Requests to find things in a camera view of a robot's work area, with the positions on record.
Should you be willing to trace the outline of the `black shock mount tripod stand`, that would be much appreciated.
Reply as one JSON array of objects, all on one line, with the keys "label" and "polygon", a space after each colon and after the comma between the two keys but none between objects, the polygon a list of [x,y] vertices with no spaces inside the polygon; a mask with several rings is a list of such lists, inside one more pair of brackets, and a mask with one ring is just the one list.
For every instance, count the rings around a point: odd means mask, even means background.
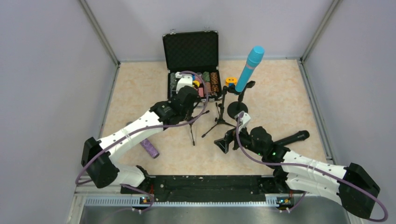
[{"label": "black shock mount tripod stand", "polygon": [[[193,113],[193,111],[197,107],[198,108],[202,108],[203,106],[200,106],[199,103],[195,103],[191,112]],[[192,138],[192,145],[195,146],[196,142],[195,142],[194,134],[193,134],[193,130],[192,130],[192,126],[194,124],[194,121],[192,121],[192,120],[195,119],[197,116],[193,116],[192,113],[186,117],[186,121],[189,123],[190,133],[191,133],[191,138]]]}]

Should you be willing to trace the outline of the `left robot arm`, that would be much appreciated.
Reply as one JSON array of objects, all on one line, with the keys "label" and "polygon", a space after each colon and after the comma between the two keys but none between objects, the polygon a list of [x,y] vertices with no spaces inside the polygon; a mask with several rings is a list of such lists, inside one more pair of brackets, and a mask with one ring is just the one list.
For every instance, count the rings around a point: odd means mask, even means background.
[{"label": "left robot arm", "polygon": [[138,187],[146,178],[143,170],[138,166],[119,164],[118,159],[148,137],[169,127],[184,125],[198,100],[199,94],[193,87],[182,87],[171,99],[157,102],[119,131],[99,140],[87,139],[81,165],[91,182],[98,189],[111,184]]}]

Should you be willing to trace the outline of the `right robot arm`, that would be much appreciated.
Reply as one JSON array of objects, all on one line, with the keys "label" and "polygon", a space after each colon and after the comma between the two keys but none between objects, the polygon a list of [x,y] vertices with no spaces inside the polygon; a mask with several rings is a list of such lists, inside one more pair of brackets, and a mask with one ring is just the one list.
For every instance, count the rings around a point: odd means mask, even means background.
[{"label": "right robot arm", "polygon": [[388,211],[377,199],[380,187],[362,166],[355,163],[349,166],[323,163],[287,148],[288,144],[309,136],[307,131],[300,131],[273,141],[272,136],[260,126],[250,132],[246,128],[231,129],[214,144],[227,153],[230,143],[234,142],[234,150],[242,148],[261,156],[259,162],[274,169],[274,180],[280,190],[313,193],[340,204],[349,213],[366,220],[371,220],[373,208],[378,204],[384,210],[381,221],[387,220]]}]

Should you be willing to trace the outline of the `purple glitter microphone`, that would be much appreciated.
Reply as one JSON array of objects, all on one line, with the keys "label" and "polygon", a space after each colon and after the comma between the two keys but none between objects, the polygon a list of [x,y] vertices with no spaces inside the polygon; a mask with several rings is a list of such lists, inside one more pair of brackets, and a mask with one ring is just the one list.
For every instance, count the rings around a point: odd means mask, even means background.
[{"label": "purple glitter microphone", "polygon": [[[137,143],[136,143],[136,137],[133,137],[133,135],[141,135],[142,132],[144,132],[146,130],[141,130],[135,134],[128,134],[127,136],[127,140],[128,140],[128,145],[130,147],[134,147]],[[139,142],[139,144],[146,150],[146,152],[153,158],[157,158],[160,153],[158,152],[158,150],[154,147],[154,145],[147,139],[144,138],[143,140],[141,140]]]}]

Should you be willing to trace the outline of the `blue microphone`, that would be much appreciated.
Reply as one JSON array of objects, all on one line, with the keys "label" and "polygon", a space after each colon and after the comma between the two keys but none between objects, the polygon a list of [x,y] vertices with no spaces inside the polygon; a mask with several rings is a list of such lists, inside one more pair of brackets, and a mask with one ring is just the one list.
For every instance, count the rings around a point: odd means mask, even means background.
[{"label": "blue microphone", "polygon": [[262,46],[254,46],[248,54],[245,67],[235,86],[237,92],[242,92],[256,67],[261,63],[265,50]]}]

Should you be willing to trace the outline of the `black tripod stand with clip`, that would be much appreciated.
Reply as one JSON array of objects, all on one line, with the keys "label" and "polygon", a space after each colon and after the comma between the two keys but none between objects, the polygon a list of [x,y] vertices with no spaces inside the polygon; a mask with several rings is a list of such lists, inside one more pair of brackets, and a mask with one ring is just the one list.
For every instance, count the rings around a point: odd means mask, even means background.
[{"label": "black tripod stand with clip", "polygon": [[215,119],[215,125],[212,126],[206,133],[204,133],[201,137],[204,138],[214,127],[216,127],[217,125],[227,125],[227,126],[231,126],[231,127],[235,127],[234,125],[226,122],[224,120],[224,112],[225,112],[225,98],[226,98],[226,94],[228,93],[229,87],[228,86],[223,86],[222,88],[222,100],[221,103],[218,104],[216,103],[216,108],[218,111],[218,117]]}]

